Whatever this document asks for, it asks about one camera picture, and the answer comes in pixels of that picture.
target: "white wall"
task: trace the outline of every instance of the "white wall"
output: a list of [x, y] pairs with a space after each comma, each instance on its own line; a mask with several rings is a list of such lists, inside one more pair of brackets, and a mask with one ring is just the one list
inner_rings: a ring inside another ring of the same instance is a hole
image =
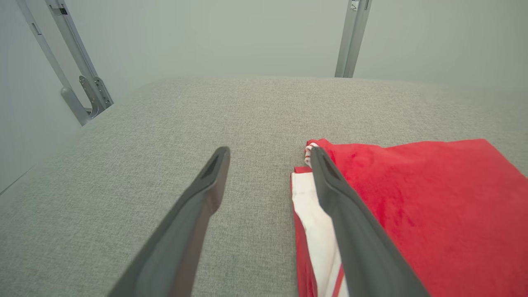
[[15, 0], [0, 0], [0, 192], [80, 124]]
[[114, 101], [171, 76], [333, 77], [347, 0], [67, 0]]
[[525, 87], [528, 1], [374, 0], [354, 78]]

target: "folded garment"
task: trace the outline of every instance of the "folded garment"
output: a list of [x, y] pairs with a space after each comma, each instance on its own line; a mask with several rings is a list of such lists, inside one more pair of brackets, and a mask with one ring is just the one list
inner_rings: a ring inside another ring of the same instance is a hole
[[[489, 142], [382, 148], [311, 140], [307, 164], [314, 145], [325, 149], [432, 296], [528, 295], [528, 180]], [[313, 176], [300, 177], [306, 171], [291, 177], [299, 295], [339, 295], [346, 282], [335, 273], [335, 235], [329, 238], [331, 220], [313, 203]], [[327, 275], [318, 276], [320, 267]]]

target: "metal hinge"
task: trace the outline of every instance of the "metal hinge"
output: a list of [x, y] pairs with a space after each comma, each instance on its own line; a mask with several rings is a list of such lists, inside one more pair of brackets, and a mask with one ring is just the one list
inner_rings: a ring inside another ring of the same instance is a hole
[[61, 7], [61, 8], [53, 8], [53, 7], [50, 5], [50, 10], [51, 10], [51, 12], [52, 12], [54, 15], [68, 14], [68, 12], [66, 11], [66, 8], [64, 8], [64, 7]]

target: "gray fabric surface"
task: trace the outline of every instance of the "gray fabric surface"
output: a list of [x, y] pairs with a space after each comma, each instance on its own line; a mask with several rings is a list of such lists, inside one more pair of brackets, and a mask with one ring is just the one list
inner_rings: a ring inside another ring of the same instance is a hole
[[104, 295], [220, 145], [232, 160], [195, 295], [295, 295], [289, 174], [304, 145], [485, 138], [528, 173], [528, 95], [406, 82], [153, 83], [0, 196], [0, 295]]

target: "gray tablecloth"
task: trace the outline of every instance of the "gray tablecloth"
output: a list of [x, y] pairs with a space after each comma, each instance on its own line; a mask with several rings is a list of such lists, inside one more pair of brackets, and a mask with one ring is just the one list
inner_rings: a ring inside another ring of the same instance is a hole
[[315, 78], [150, 84], [0, 196], [0, 295], [103, 295], [213, 151], [231, 147], [193, 293], [294, 295], [304, 145], [485, 138], [528, 173], [526, 92]]

